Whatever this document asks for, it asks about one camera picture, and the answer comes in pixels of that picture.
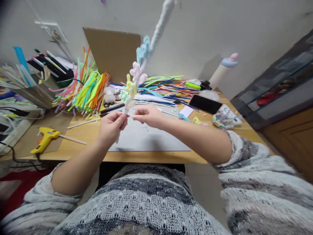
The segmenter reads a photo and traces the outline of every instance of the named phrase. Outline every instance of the floor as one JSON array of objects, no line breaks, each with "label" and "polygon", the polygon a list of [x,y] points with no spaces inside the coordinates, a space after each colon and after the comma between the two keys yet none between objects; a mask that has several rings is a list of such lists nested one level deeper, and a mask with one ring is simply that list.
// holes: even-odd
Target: floor
[{"label": "floor", "polygon": [[[217,171],[208,164],[186,164],[185,168],[195,200],[229,231],[225,211],[220,198],[222,185],[218,179]],[[79,205],[85,203],[85,201],[94,194],[98,186],[98,177],[99,170],[95,173]]]}]

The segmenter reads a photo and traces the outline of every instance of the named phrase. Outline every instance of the yellow glue gun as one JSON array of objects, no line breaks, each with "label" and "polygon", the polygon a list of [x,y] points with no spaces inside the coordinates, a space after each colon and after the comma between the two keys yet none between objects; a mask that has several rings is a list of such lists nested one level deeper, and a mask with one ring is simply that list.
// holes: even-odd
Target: yellow glue gun
[{"label": "yellow glue gun", "polygon": [[43,138],[41,142],[39,143],[39,145],[35,149],[31,150],[30,152],[31,154],[42,153],[46,149],[46,147],[49,145],[51,140],[58,138],[59,135],[61,134],[60,131],[56,131],[48,127],[40,127],[39,131],[43,133]]}]

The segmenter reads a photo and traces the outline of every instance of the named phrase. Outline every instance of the small white card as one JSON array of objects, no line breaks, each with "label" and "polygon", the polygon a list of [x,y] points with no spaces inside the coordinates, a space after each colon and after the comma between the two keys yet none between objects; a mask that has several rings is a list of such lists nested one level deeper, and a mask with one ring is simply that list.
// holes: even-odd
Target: small white card
[{"label": "small white card", "polygon": [[179,113],[183,114],[186,118],[190,116],[190,114],[193,112],[193,109],[189,106],[185,106]]}]

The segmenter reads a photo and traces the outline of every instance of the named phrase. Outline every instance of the white cutting mat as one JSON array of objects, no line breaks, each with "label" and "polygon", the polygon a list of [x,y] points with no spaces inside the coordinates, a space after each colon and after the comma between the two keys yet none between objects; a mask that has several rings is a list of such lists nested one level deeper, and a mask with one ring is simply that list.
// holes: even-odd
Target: white cutting mat
[{"label": "white cutting mat", "polygon": [[[165,112],[172,113],[172,109],[176,110],[173,114],[178,116],[178,108],[156,106]],[[124,111],[124,107],[115,111]],[[133,115],[134,109],[129,111],[129,114]],[[165,131],[161,131],[157,128],[149,127],[147,124],[141,124],[139,121],[134,121],[131,117],[128,118],[128,125],[119,138],[119,142],[114,143],[109,152],[136,152],[136,151],[190,151],[185,144],[180,140],[168,134]]]}]

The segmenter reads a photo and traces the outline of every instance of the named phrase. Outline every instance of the red object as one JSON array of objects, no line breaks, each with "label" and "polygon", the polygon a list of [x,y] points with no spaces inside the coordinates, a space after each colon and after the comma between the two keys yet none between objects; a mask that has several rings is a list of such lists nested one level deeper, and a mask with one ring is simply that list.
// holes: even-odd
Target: red object
[{"label": "red object", "polygon": [[261,98],[257,100],[257,104],[258,106],[262,107],[278,96],[279,96],[279,93],[263,95]]},{"label": "red object", "polygon": [[22,182],[14,193],[3,203],[0,220],[17,209],[23,203],[25,194],[31,190],[42,177],[51,172],[52,169],[44,169],[42,171],[26,170],[22,172],[11,172],[5,177],[2,177],[0,181],[21,180]]}]

